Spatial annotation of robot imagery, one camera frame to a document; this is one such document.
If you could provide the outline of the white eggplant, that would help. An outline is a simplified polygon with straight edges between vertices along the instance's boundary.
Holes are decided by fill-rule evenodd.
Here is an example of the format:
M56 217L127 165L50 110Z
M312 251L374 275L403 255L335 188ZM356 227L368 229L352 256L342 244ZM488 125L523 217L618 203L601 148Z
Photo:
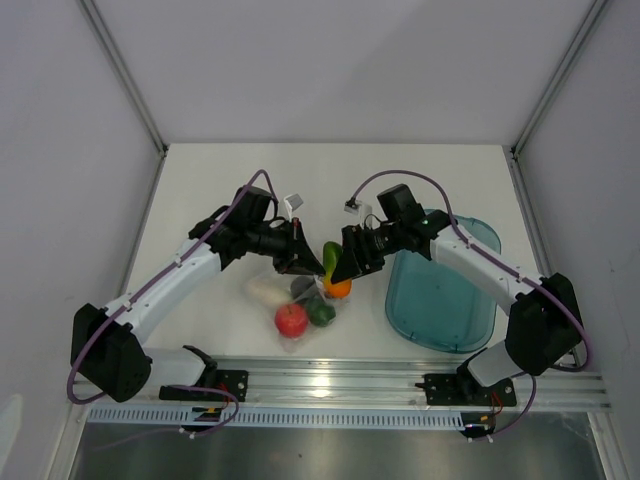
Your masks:
M292 301L288 290L261 279L250 280L246 284L245 290L253 300L267 308L279 308Z

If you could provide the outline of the red tomato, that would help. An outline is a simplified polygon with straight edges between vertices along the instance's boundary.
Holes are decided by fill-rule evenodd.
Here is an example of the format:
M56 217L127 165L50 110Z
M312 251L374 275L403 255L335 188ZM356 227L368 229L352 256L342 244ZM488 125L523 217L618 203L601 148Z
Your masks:
M286 338L301 337L309 324L306 310L298 304L286 304L280 307L274 317L278 332Z

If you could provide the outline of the green lime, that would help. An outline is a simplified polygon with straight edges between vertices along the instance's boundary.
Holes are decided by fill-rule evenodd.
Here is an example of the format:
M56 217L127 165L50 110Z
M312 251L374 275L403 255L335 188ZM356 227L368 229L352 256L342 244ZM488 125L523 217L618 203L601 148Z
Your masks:
M329 326L336 317L335 308L322 297L313 297L306 301L305 310L309 322L318 328Z

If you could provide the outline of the dark red apple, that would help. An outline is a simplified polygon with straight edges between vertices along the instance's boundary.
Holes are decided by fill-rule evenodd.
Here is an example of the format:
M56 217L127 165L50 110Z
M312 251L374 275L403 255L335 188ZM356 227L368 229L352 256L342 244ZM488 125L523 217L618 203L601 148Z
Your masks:
M327 241L323 246L322 257L325 269L324 282L330 283L331 276L336 269L342 255L342 246L334 241Z

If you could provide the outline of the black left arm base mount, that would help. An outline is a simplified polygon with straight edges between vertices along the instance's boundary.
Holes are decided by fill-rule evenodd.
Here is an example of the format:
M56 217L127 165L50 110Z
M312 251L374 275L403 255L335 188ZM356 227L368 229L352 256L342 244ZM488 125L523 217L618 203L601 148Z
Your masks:
M160 400L230 401L224 392L239 402L246 399L249 372L221 369L214 358L194 346L184 345L179 350L170 350L167 361L162 360L160 366Z

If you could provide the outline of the dark purple plum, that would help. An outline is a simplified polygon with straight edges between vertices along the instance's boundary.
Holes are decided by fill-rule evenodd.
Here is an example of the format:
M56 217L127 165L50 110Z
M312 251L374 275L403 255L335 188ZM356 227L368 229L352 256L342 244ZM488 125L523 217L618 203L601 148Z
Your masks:
M295 301L307 299L317 293L315 278L298 276L290 284L291 296Z

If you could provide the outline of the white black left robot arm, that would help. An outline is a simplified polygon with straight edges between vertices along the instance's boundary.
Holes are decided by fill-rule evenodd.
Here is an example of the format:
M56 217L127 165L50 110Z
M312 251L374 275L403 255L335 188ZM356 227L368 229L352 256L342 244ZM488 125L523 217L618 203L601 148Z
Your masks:
M220 398L217 362L186 345L176 350L145 349L165 317L200 283L221 274L247 254L269 257L279 274L320 276L325 270L312 252L301 221L267 219L276 207L272 193L246 185L231 204L198 222L173 258L135 292L103 307L90 303L74 315L67 396L82 375L107 396L123 403L145 387L157 387L164 400Z

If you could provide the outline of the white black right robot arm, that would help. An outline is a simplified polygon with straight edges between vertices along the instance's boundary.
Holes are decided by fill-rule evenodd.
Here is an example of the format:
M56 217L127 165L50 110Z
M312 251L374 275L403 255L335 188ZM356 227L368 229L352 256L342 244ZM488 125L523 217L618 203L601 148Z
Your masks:
M566 277L545 277L504 261L465 230L450 209L425 212L405 184L383 191L378 201L385 215L379 227L342 228L342 255L333 282L378 272L387 256L408 251L457 272L508 316L505 338L462 367L456 389L464 401L481 402L494 384L508 377L537 377L556 369L565 354L586 341Z

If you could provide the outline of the orange fruit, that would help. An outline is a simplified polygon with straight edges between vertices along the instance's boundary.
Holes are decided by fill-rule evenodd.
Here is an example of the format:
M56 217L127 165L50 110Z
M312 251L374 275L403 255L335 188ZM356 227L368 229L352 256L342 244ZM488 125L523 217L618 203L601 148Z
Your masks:
M343 299L349 296L352 289L352 281L345 280L333 283L329 277L323 279L323 287L327 297L334 299Z

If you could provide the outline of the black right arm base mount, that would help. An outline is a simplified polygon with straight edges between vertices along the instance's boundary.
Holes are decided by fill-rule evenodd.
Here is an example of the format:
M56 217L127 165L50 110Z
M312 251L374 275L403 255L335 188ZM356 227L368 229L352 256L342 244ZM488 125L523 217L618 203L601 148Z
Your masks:
M430 406L515 407L517 397L511 379L484 387L467 374L424 374L414 387L421 390Z

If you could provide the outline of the clear zip top bag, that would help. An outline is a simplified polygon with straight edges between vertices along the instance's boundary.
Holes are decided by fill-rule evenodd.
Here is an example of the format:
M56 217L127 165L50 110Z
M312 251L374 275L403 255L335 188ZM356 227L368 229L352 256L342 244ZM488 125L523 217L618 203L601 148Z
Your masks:
M260 310L279 347L293 354L338 330L352 282L333 284L318 275L261 273L245 283L244 293Z

